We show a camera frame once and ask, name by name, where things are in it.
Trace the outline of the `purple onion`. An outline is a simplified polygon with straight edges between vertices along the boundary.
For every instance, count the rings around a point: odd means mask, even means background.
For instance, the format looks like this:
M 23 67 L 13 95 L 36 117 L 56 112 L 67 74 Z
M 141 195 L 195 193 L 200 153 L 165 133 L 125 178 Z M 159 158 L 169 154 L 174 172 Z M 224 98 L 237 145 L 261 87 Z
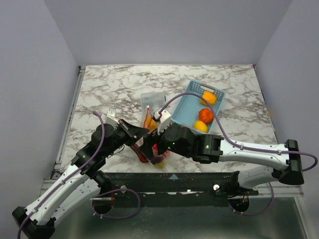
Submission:
M 157 156 L 154 156 L 154 157 L 152 158 L 152 162 L 153 162 L 154 165 L 159 164 L 159 163 L 162 163 L 163 160 L 164 160 L 164 157 L 161 156 L 161 155 L 157 155 Z

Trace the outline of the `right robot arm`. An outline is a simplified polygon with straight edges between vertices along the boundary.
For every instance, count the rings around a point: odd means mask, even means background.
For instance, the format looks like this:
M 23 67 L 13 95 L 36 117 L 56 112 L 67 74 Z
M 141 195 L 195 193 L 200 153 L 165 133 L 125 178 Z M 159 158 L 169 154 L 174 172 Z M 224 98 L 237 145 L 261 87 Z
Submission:
M 238 178 L 229 183 L 230 191 L 241 195 L 247 189 L 260 184 L 279 181 L 298 186 L 304 184 L 304 176 L 296 141 L 285 144 L 255 144 L 227 140 L 213 134 L 196 134 L 187 127 L 173 123 L 166 130 L 156 130 L 144 136 L 140 149 L 148 160 L 158 154 L 171 151 L 201 164 L 218 162 L 243 162 L 256 167 L 241 171 Z

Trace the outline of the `clear zip top bag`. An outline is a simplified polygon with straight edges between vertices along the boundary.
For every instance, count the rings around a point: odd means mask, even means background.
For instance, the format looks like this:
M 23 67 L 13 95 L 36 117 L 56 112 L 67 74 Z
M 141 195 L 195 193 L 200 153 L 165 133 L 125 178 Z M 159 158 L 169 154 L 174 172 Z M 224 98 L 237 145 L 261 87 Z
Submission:
M 149 133 L 143 137 L 143 142 L 137 148 L 139 160 L 143 163 L 151 163 L 158 168 L 165 166 L 165 159 L 170 156 L 170 151 L 159 153 L 158 145 L 160 136 L 158 135 L 158 125 L 151 111 L 150 106 L 145 107 L 146 113 L 142 117 L 143 128 L 149 130 Z

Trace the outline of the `brown potato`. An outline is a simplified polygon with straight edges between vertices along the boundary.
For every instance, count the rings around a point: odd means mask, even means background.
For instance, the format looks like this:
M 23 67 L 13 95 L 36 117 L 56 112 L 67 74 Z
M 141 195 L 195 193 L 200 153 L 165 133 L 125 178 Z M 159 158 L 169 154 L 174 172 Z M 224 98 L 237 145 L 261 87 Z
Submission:
M 143 127 L 149 129 L 150 131 L 157 128 L 158 124 L 152 117 L 147 117 L 144 121 Z

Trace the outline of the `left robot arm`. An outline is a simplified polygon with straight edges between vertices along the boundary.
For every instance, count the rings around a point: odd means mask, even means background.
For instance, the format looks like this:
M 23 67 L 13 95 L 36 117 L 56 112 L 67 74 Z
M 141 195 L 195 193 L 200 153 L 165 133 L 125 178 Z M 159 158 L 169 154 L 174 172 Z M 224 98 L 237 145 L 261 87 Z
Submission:
M 84 201 L 110 193 L 110 178 L 101 170 L 106 158 L 123 145 L 132 146 L 149 132 L 124 120 L 107 119 L 91 135 L 63 174 L 37 200 L 13 212 L 18 234 L 48 239 L 56 226 Z

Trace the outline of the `red black utility knife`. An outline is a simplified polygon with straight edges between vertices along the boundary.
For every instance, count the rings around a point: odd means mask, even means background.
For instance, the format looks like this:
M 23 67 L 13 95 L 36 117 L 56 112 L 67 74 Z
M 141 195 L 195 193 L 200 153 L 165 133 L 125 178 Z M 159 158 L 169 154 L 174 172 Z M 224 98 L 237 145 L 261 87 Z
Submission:
M 147 159 L 145 154 L 140 150 L 140 148 L 139 148 L 139 146 L 137 144 L 134 144 L 134 145 L 130 146 L 130 148 L 135 152 L 135 154 L 139 158 L 140 162 L 142 162 L 142 163 L 148 163 L 149 162 L 149 160 Z

